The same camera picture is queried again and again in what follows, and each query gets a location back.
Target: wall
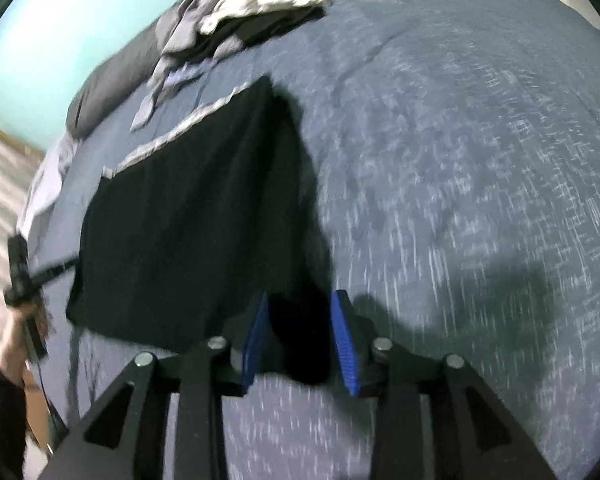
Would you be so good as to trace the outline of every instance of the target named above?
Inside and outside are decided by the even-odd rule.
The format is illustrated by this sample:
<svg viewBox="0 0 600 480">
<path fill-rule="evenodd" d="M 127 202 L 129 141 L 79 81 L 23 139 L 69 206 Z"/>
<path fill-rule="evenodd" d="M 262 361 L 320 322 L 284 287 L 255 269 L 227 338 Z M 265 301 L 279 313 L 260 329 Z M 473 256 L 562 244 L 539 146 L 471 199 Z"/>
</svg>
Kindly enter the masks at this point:
<svg viewBox="0 0 600 480">
<path fill-rule="evenodd" d="M 175 0 L 14 0 L 0 19 L 0 128 L 40 148 L 94 67 Z"/>
</svg>

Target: hand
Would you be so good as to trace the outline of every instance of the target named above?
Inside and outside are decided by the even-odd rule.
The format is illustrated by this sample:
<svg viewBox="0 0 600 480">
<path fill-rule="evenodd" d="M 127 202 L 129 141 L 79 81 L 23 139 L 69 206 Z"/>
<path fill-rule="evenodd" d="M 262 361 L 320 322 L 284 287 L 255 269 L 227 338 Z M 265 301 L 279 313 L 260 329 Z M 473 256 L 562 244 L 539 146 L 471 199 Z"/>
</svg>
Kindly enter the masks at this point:
<svg viewBox="0 0 600 480">
<path fill-rule="evenodd" d="M 36 319 L 43 340 L 48 336 L 49 323 L 41 301 L 24 303 L 17 308 L 10 308 L 9 311 L 9 319 L 0 343 L 0 371 L 12 383 L 20 385 L 27 361 L 27 346 L 24 339 L 27 319 L 31 317 Z"/>
</svg>

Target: blue bedspread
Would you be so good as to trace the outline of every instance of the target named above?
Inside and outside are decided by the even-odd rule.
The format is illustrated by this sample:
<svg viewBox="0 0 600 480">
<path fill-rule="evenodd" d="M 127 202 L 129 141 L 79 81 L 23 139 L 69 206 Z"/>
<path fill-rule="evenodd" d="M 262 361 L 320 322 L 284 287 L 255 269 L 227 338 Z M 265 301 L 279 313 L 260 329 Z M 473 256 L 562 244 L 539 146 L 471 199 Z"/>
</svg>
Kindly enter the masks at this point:
<svg viewBox="0 0 600 480">
<path fill-rule="evenodd" d="M 333 0 L 129 133 L 138 89 L 78 150 L 34 264 L 77 251 L 103 166 L 265 73 L 296 105 L 307 200 L 317 186 L 316 278 L 414 352 L 464 354 L 558 476 L 584 478 L 600 456 L 600 32 L 558 0 Z M 45 289 L 43 366 L 69 424 L 141 349 L 68 325 L 71 282 Z M 366 478 L 372 408 L 338 381 L 258 378 L 224 403 L 231 478 Z"/>
</svg>

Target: black sleeve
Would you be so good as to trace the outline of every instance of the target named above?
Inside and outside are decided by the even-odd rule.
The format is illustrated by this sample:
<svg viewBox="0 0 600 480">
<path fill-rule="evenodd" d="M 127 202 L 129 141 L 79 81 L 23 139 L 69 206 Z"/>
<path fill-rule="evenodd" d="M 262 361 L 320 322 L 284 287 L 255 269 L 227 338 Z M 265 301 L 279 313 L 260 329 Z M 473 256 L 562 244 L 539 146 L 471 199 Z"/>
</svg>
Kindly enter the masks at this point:
<svg viewBox="0 0 600 480">
<path fill-rule="evenodd" d="M 22 478 L 27 409 L 24 389 L 0 371 L 0 463 Z"/>
</svg>

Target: gray comforter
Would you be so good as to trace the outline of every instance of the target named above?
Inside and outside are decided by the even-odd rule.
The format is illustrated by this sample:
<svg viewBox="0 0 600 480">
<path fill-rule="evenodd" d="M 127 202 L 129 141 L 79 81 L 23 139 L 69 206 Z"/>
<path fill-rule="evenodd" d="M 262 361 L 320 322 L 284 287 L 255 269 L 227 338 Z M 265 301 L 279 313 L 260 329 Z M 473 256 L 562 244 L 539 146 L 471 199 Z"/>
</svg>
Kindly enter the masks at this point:
<svg viewBox="0 0 600 480">
<path fill-rule="evenodd" d="M 222 62 L 130 134 L 139 88 L 78 150 L 34 266 L 77 251 L 103 166 L 267 73 L 308 153 L 316 278 L 414 352 L 464 354 L 558 476 L 582 479 L 600 456 L 600 32 L 557 0 L 327 14 Z M 43 366 L 69 424 L 141 349 L 71 327 L 71 282 L 45 289 Z M 372 406 L 337 380 L 261 377 L 224 410 L 235 480 L 368 475 Z"/>
</svg>

